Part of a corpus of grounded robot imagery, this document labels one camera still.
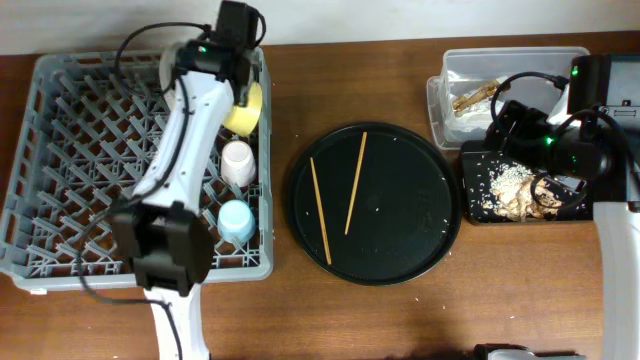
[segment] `wooden table surface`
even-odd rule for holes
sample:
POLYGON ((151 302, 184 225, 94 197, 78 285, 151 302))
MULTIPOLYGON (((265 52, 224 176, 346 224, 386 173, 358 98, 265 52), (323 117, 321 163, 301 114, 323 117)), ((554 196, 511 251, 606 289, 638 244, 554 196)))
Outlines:
MULTIPOLYGON (((272 73, 275 269, 264 281, 202 294, 207 345, 219 359, 457 358, 478 343, 601 358, 602 271, 593 223, 475 227, 452 255, 405 284, 336 278, 296 244, 284 191, 305 147, 339 126, 379 120, 431 139, 426 80, 448 49, 584 46, 639 52, 639 32, 267 46, 272 73)), ((0 57, 0 197, 10 175, 35 56, 0 57)), ((455 159, 456 152, 446 154, 455 159)), ((110 296, 142 296, 140 289, 110 296)), ((149 306, 113 307, 79 291, 31 296, 0 276, 0 357, 156 359, 149 306)))

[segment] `round plate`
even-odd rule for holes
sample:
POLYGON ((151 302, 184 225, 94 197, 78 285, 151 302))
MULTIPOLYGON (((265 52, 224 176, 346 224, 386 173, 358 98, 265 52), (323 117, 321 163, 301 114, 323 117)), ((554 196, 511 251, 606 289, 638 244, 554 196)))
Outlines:
POLYGON ((327 271, 364 285, 422 275, 449 251, 461 221, 460 190, 438 150, 380 123, 348 126, 310 146, 289 185, 289 224, 327 271), (363 132, 367 141, 348 235, 345 226, 363 132), (322 241, 310 158, 320 189, 332 265, 322 241))

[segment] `white wall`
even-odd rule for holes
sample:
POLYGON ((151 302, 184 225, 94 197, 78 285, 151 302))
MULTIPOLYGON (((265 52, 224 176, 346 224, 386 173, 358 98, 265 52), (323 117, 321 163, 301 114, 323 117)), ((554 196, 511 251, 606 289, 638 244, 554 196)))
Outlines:
MULTIPOLYGON (((266 44, 640 30, 640 0, 248 0, 266 44)), ((4 0, 0 54, 113 49, 159 21, 211 22, 219 0, 4 0)), ((189 34, 156 30, 136 44, 189 34)))

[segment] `light blue cup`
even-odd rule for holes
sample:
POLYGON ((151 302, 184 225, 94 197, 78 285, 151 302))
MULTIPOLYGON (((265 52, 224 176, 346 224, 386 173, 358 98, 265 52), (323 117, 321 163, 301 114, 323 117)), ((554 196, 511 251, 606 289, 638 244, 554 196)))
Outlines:
POLYGON ((218 233, 222 240, 242 246, 256 232, 256 220, 244 201, 227 201, 218 214, 218 233))

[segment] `clear plastic container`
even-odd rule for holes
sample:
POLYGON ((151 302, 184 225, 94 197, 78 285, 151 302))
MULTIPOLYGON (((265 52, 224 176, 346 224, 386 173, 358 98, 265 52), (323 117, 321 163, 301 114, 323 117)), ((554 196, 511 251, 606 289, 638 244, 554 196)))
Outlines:
MULTIPOLYGON (((457 150, 467 140, 482 140, 491 116, 461 122, 454 115, 451 95, 462 96, 502 76, 523 71, 539 71, 569 77, 571 60, 589 55, 582 47, 528 47, 449 50, 444 54, 440 78, 427 82, 427 104, 431 130, 442 150, 457 150)), ((499 101, 515 99, 549 113, 560 91, 542 79, 524 78, 513 82, 499 101)))

